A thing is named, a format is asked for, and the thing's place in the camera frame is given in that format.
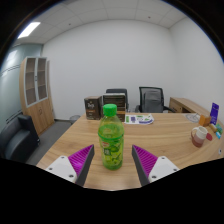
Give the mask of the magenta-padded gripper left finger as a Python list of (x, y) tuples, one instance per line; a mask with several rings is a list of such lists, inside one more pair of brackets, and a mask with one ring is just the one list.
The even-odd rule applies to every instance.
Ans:
[(94, 145), (89, 145), (70, 156), (59, 156), (46, 171), (83, 187), (93, 156)]

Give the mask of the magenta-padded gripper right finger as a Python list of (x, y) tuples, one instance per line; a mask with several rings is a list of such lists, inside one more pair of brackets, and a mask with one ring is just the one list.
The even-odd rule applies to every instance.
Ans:
[(155, 182), (179, 170), (166, 156), (157, 157), (136, 145), (132, 146), (132, 157), (142, 186)]

